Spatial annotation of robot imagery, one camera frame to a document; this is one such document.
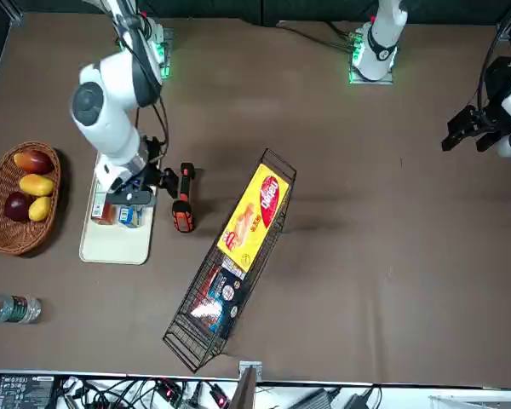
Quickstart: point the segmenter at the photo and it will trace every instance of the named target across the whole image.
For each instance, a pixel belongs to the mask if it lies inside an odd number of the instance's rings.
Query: orange drill
[[[180,198],[172,204],[174,227],[180,233],[190,233],[195,228],[189,197],[191,196],[191,180],[195,178],[195,167],[191,163],[181,164]]]

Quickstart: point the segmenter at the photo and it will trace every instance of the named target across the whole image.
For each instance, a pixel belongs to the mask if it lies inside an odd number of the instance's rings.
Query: drill handle
[[[195,178],[195,167],[192,163],[181,164],[180,200],[189,201],[191,180]]]

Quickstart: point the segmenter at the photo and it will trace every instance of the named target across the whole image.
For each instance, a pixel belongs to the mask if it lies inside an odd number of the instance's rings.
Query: brown tabletop
[[[72,167],[60,234],[0,254],[0,292],[44,302],[0,325],[0,368],[188,375],[163,344],[176,307],[265,147],[298,170],[283,236],[226,347],[200,375],[511,387],[511,159],[446,123],[473,94],[492,27],[409,26],[394,86],[347,83],[347,57],[238,20],[175,28],[165,159],[205,170],[198,231],[158,198],[141,267],[78,257],[95,150],[69,115],[80,68],[115,52],[104,16],[28,14],[0,66],[0,157],[22,141]],[[335,40],[321,23],[299,28]],[[152,110],[141,128],[160,136]]]

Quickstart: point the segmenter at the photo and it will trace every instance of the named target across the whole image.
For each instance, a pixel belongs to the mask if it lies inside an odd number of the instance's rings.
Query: green label
[[[19,322],[25,317],[28,301],[24,297],[12,296],[12,298],[14,299],[14,309],[8,318],[8,322]]]

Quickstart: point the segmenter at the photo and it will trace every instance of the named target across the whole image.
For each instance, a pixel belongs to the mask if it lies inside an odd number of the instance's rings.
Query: water bottle
[[[40,302],[31,296],[0,294],[0,322],[34,322],[42,312]]]

